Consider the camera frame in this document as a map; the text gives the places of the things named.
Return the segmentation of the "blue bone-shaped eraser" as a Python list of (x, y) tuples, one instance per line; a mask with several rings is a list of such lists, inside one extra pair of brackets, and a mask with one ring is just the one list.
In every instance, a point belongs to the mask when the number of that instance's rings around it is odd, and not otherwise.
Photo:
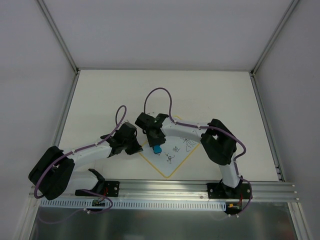
[(152, 147), (153, 153), (159, 155), (162, 153), (162, 148), (160, 145), (155, 145)]

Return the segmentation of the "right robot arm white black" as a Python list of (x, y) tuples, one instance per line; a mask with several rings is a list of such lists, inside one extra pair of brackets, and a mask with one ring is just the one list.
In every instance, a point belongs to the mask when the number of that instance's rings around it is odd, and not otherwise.
[(136, 123), (146, 135), (151, 148), (164, 144), (167, 137), (179, 137), (202, 145), (208, 158), (219, 165), (222, 175), (223, 192), (228, 198), (235, 198), (242, 191), (233, 156), (237, 150), (232, 133), (217, 119), (205, 126), (172, 121), (167, 114), (156, 117), (142, 113), (144, 120)]

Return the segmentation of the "yellow-framed small whiteboard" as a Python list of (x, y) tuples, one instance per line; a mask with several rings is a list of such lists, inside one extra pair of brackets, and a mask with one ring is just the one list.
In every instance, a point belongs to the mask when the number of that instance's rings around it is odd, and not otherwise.
[(160, 175), (169, 179), (199, 145), (193, 140), (169, 136), (166, 138), (166, 142), (160, 146), (161, 152), (154, 153), (154, 149), (145, 141), (142, 144), (143, 151), (139, 154)]

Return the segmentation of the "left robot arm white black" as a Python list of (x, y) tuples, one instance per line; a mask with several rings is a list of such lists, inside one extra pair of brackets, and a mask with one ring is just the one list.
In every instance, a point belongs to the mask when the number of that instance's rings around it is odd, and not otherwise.
[(54, 200), (64, 192), (77, 196), (107, 195), (105, 178), (95, 169), (78, 171), (89, 163), (125, 152), (133, 155), (143, 150), (137, 140), (137, 128), (126, 122), (118, 130), (102, 136), (101, 141), (75, 150), (49, 147), (28, 175), (34, 184), (36, 199)]

